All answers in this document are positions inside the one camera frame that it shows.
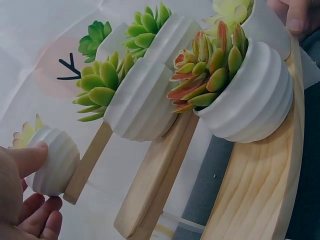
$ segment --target red-tipped succulent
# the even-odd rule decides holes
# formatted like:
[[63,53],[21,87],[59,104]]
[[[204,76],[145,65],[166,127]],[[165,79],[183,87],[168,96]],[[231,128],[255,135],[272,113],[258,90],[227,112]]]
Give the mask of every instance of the red-tipped succulent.
[[170,78],[180,84],[167,95],[177,106],[174,113],[203,109],[228,86],[248,49],[248,39],[239,23],[233,36],[232,42],[228,26],[220,21],[215,41],[211,41],[204,31],[199,31],[192,41],[192,50],[180,51]]

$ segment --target gray surface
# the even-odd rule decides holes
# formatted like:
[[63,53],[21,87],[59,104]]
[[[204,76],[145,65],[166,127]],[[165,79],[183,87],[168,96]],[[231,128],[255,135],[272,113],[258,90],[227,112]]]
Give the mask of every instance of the gray surface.
[[[319,66],[320,30],[302,42],[301,46]],[[305,129],[302,166],[298,192],[286,236],[286,238],[291,240],[320,240],[319,93],[320,83],[305,90]],[[206,225],[219,192],[232,147],[232,143],[223,139],[216,137],[211,139],[190,199],[182,215],[183,218]],[[200,238],[201,234],[178,227],[173,239],[200,240]]]

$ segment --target wooden base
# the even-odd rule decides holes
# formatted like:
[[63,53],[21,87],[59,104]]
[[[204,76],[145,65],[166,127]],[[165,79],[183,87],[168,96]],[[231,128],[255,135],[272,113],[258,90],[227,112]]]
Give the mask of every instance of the wooden base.
[[[292,38],[286,64],[294,101],[281,127],[266,139],[235,143],[203,240],[283,240],[298,188],[304,141],[304,87],[300,47]],[[153,142],[115,219],[126,239],[148,240],[162,213],[198,123],[178,117]]]
[[63,199],[76,205],[78,198],[84,189],[91,172],[93,171],[100,155],[105,149],[111,135],[112,130],[108,124],[102,123],[83,158],[81,159],[77,169],[75,170],[64,194]]

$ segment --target plant arrangement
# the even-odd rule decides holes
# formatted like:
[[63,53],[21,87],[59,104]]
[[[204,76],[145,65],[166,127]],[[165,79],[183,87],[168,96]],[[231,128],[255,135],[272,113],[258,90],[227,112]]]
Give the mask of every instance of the plant arrangement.
[[73,101],[74,104],[86,106],[78,113],[94,114],[78,119],[80,122],[89,122],[100,119],[116,93],[119,85],[126,77],[128,71],[135,64],[130,52],[119,62],[117,51],[108,56],[105,62],[94,61],[92,66],[86,66],[81,71],[81,79],[76,86],[83,90]]
[[33,135],[44,126],[40,116],[37,114],[35,117],[35,126],[34,128],[29,122],[25,122],[22,125],[22,132],[15,132],[13,134],[12,146],[9,148],[13,149],[24,149],[27,147],[30,139]]
[[88,26],[88,35],[79,41],[78,51],[88,58],[84,61],[86,64],[92,63],[96,59],[97,49],[102,41],[112,32],[110,23],[103,24],[95,20]]
[[204,23],[211,25],[205,33],[211,37],[217,37],[218,25],[224,21],[233,34],[237,23],[244,23],[250,16],[254,0],[213,0],[213,10],[217,13],[214,16],[203,19]]
[[233,41],[229,27],[220,21],[216,41],[199,31],[192,41],[192,50],[183,49],[174,60],[170,81],[180,84],[168,93],[174,113],[202,110],[212,104],[232,81],[246,56],[248,39],[239,23]]
[[134,58],[142,58],[161,27],[165,24],[172,12],[163,3],[153,12],[149,6],[145,7],[144,13],[136,11],[135,21],[128,27],[125,34],[130,39],[123,45],[130,49]]

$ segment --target wooden stick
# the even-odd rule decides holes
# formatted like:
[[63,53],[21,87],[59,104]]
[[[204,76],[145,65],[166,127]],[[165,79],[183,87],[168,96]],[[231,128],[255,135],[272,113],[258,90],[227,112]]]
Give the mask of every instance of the wooden stick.
[[192,112],[180,114],[170,131],[151,143],[114,221],[124,238],[150,239],[198,121]]
[[235,143],[202,240],[283,240],[298,189],[304,142],[304,81],[298,40],[286,60],[294,103],[266,139]]
[[78,198],[112,133],[113,131],[110,126],[103,122],[83,155],[82,160],[80,161],[63,194],[63,198],[69,203],[76,205]]

